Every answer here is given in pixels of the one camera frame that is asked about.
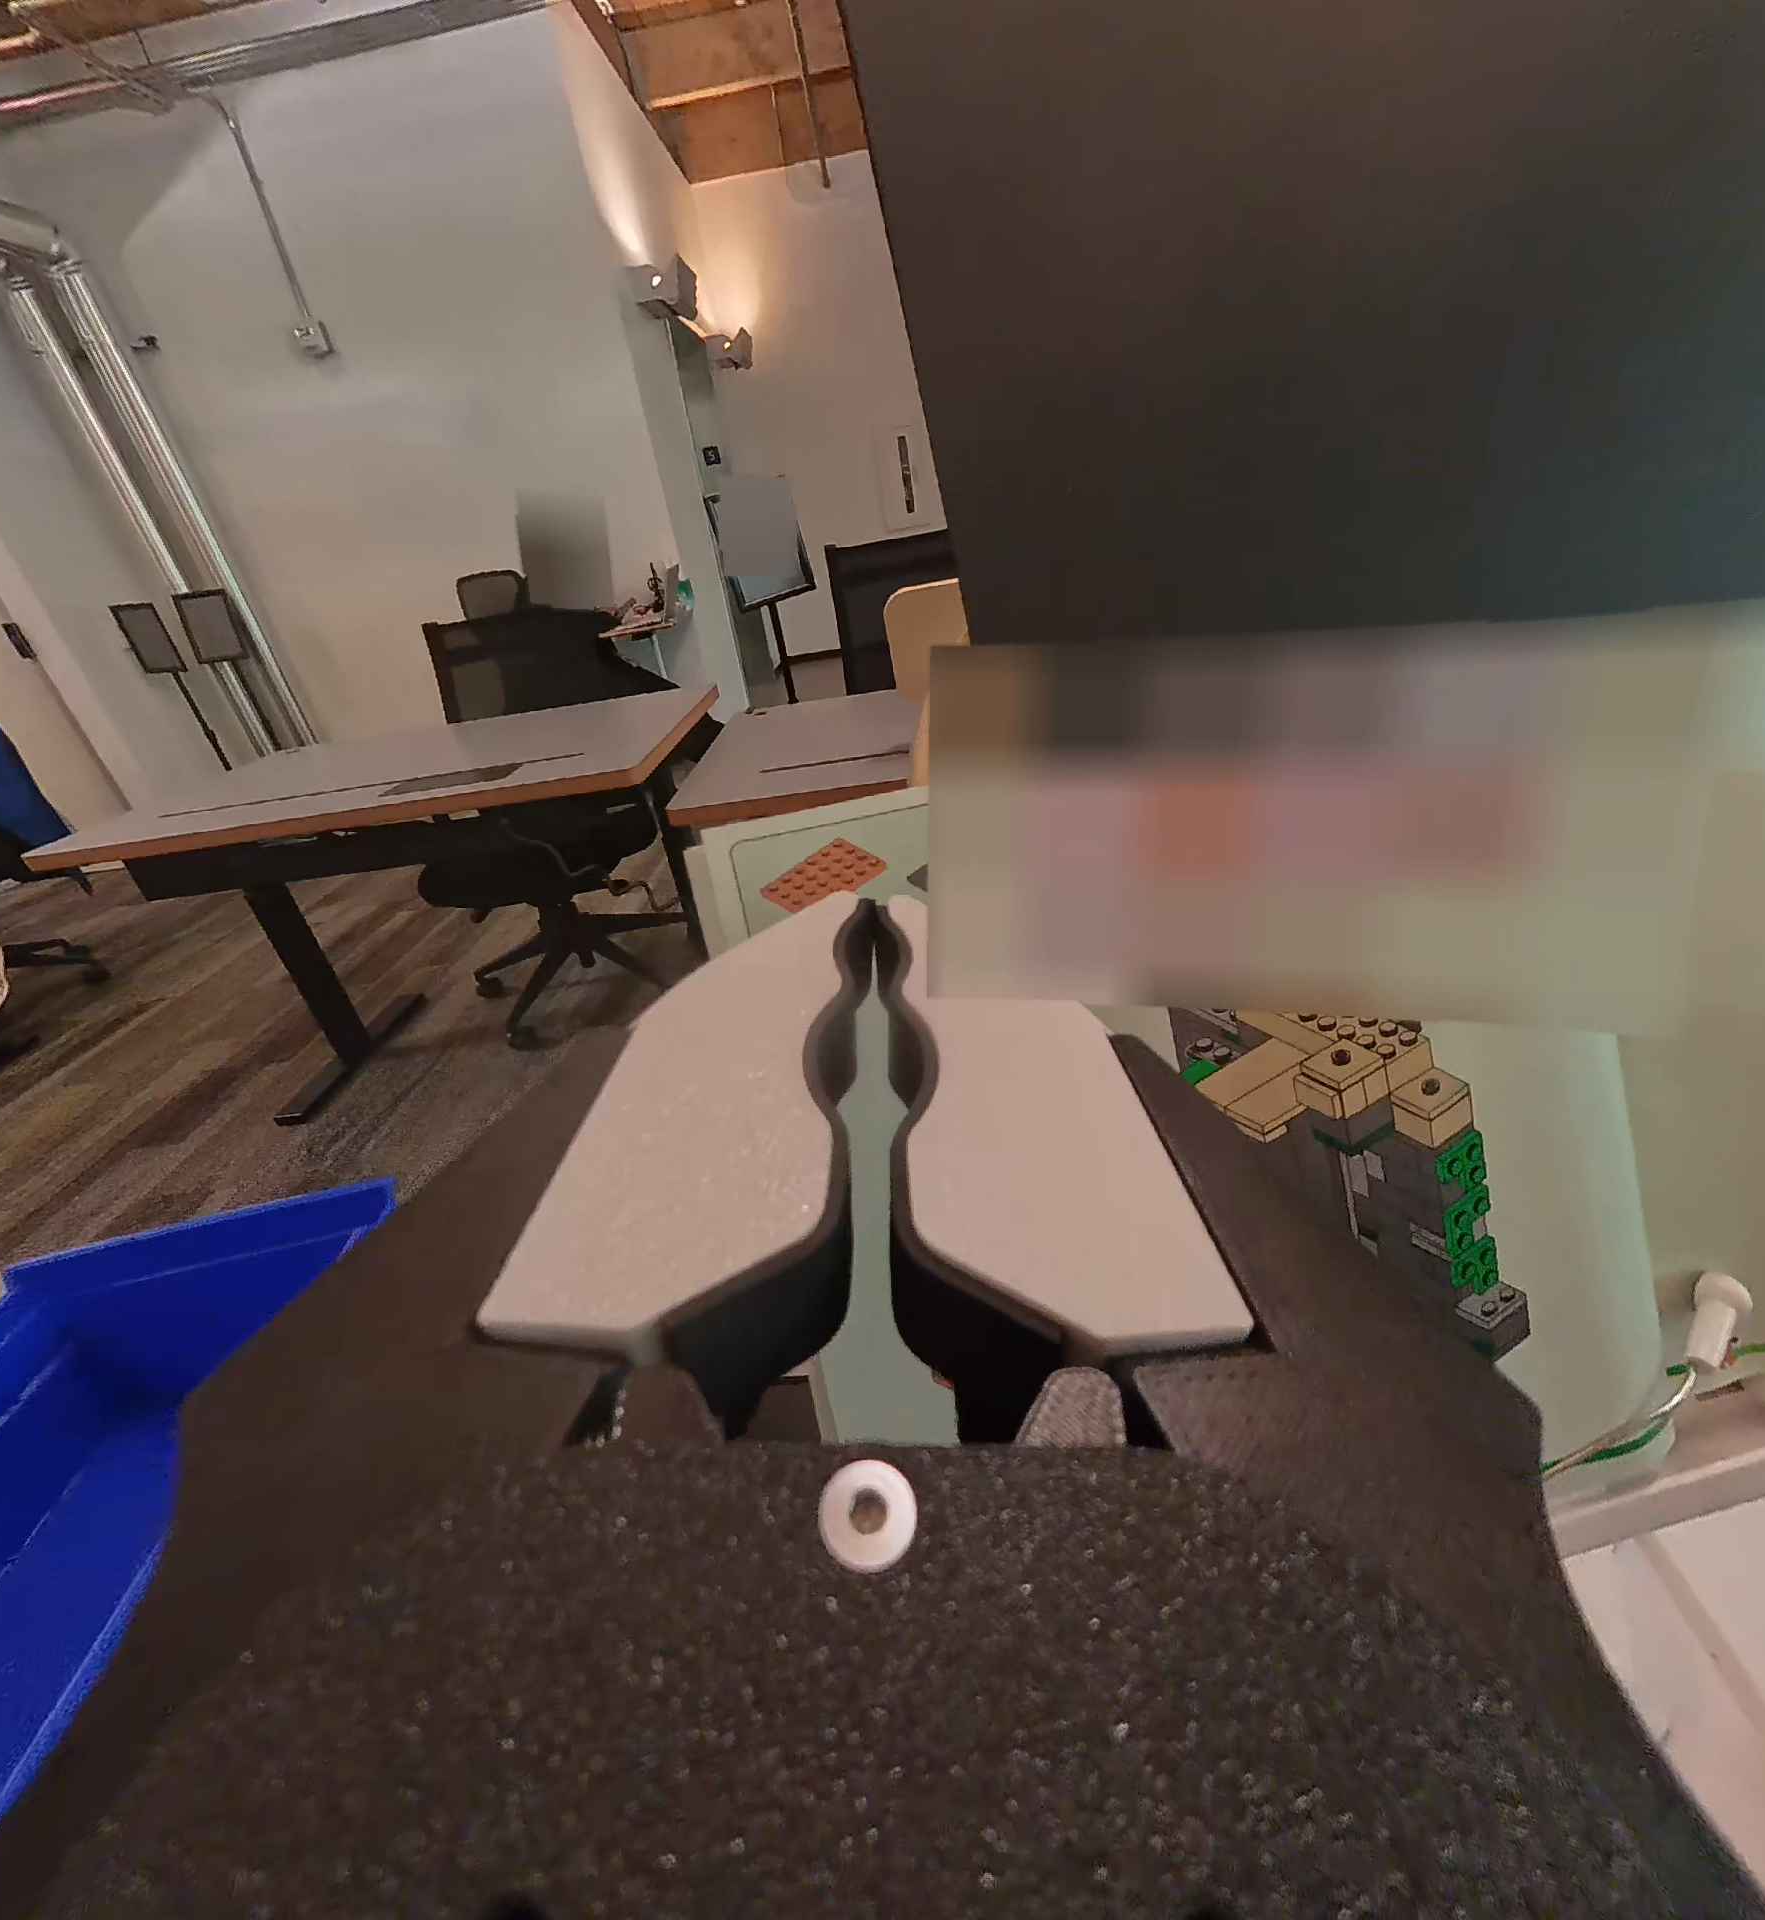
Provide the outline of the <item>beige chair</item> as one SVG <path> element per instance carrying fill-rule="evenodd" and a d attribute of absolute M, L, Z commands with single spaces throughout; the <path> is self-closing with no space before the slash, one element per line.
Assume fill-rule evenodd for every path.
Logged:
<path fill-rule="evenodd" d="M 896 587 L 885 603 L 885 629 L 895 687 L 919 703 L 929 694 L 935 653 L 970 642 L 960 581 L 947 577 Z"/>

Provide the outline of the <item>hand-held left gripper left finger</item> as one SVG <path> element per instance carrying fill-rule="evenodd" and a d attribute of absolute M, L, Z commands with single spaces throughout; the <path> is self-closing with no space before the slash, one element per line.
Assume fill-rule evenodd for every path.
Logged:
<path fill-rule="evenodd" d="M 876 904 L 831 895 L 711 958 L 633 1025 L 475 1328 L 675 1365 L 742 1434 L 840 1330 Z"/>

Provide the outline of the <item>whiteboard easel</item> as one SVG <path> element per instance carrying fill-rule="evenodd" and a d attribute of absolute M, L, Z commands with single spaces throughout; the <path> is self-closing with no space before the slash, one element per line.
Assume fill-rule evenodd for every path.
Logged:
<path fill-rule="evenodd" d="M 784 476 L 723 473 L 715 481 L 711 526 L 721 572 L 744 611 L 758 614 L 774 671 L 790 706 L 799 702 L 781 606 L 815 591 L 817 579 Z"/>

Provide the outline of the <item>brick building instruction booklet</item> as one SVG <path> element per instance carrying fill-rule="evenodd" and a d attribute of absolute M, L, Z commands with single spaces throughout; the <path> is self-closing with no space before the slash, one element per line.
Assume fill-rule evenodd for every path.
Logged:
<path fill-rule="evenodd" d="M 1614 1040 L 1554 1031 L 1537 1065 L 1518 1028 L 1439 1037 L 1449 1104 L 1420 1131 L 1391 1100 L 1335 1119 L 1284 1114 L 1286 1073 L 1258 1089 L 1249 1114 L 1289 1197 L 1418 1283 L 1538 1403 L 1568 1551 L 1765 1497 L 1765 1396 L 1744 1380 L 1656 1413 L 1685 1374 L 1669 1371 Z"/>

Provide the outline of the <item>electrical conduit box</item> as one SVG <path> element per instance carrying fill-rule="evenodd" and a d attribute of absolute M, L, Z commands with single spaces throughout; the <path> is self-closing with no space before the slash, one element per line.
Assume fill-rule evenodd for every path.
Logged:
<path fill-rule="evenodd" d="M 292 309 L 291 337 L 297 349 L 313 361 L 321 364 L 331 359 L 337 352 L 334 340 L 310 301 L 308 289 L 283 232 L 277 207 L 270 201 L 268 183 L 260 172 L 244 124 L 236 110 L 229 108 L 221 95 L 211 95 L 209 104 L 222 122 L 235 156 L 239 157 L 243 176 L 260 217 L 260 226 L 265 227 L 279 274 L 287 287 Z"/>

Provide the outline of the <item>grey table black legs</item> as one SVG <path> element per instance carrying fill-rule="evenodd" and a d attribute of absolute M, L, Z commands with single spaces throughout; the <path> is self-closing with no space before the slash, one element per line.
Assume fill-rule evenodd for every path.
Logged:
<path fill-rule="evenodd" d="M 423 995 L 401 995 L 364 1019 L 291 884 L 484 852 L 512 808 L 601 793 L 664 798 L 660 768 L 717 695 L 713 683 L 675 686 L 283 750 L 32 847 L 24 864 L 36 873 L 122 866 L 148 901 L 244 897 L 331 1049 L 275 1115 L 292 1128 L 415 1019 Z"/>
<path fill-rule="evenodd" d="M 675 828 L 719 828 L 903 790 L 921 707 L 870 690 L 729 719 L 664 806 Z"/>

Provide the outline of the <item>white book stand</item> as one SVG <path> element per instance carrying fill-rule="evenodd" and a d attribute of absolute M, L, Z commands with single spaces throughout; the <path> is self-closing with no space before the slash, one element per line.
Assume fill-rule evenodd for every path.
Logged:
<path fill-rule="evenodd" d="M 1765 1398 L 1689 1405 L 1643 1476 L 1550 1492 L 1614 1677 L 1765 1889 Z"/>

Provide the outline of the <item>dark flat panel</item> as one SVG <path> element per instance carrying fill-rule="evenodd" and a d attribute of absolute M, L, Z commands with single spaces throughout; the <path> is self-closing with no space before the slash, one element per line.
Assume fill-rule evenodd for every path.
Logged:
<path fill-rule="evenodd" d="M 979 643 L 1765 600 L 1765 1 L 842 14 Z"/>

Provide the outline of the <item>blue plastic bin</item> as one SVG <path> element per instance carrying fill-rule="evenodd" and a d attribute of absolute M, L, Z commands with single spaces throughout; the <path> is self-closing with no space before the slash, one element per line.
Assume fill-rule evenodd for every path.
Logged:
<path fill-rule="evenodd" d="M 369 1179 L 3 1271 L 0 1813 L 72 1721 L 175 1507 L 189 1393 L 397 1204 Z"/>

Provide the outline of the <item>black sign stand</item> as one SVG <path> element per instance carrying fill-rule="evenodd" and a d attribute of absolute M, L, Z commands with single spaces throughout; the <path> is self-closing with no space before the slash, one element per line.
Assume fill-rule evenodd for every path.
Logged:
<path fill-rule="evenodd" d="M 189 683 L 189 663 L 175 642 L 170 627 L 166 625 L 160 609 L 151 602 L 116 602 L 107 606 L 116 627 L 120 629 L 124 642 L 128 643 L 134 659 L 140 669 L 150 678 L 166 680 L 175 686 L 182 702 L 186 703 L 190 716 L 195 718 L 205 742 L 211 752 L 217 756 L 219 766 L 224 771 L 231 771 L 233 762 L 229 760 L 222 739 L 209 722 L 209 716 L 199 706 L 199 700 Z"/>
<path fill-rule="evenodd" d="M 257 700 L 244 673 L 244 667 L 254 659 L 252 642 L 226 590 L 177 590 L 172 591 L 172 603 L 195 657 L 222 682 L 222 690 L 254 752 L 277 753 L 280 739 L 270 713 Z"/>

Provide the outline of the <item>small side table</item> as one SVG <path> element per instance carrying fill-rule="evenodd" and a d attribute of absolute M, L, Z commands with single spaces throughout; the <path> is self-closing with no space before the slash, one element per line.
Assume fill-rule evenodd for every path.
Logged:
<path fill-rule="evenodd" d="M 646 590 L 607 611 L 602 640 L 626 661 L 672 680 L 671 653 L 680 645 L 695 607 L 695 590 L 680 564 L 652 565 Z"/>

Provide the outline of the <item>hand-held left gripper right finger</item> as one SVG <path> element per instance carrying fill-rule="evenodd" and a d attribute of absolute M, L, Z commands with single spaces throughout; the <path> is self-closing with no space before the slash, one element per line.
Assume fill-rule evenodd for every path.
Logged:
<path fill-rule="evenodd" d="M 903 1344 L 951 1390 L 963 1444 L 1004 1444 L 1067 1367 L 1127 1381 L 1256 1331 L 1109 1028 L 1077 1001 L 944 998 L 931 913 L 883 904 L 903 1117 L 891 1283 Z"/>

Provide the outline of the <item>silver pipe bundle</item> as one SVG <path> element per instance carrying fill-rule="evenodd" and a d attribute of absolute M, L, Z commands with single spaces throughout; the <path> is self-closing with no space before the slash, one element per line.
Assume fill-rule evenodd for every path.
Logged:
<path fill-rule="evenodd" d="M 215 594 L 235 614 L 240 656 L 217 661 L 215 676 L 251 745 L 315 745 L 318 732 L 82 255 L 50 217 L 3 200 L 0 305 L 157 577 L 175 595 Z"/>

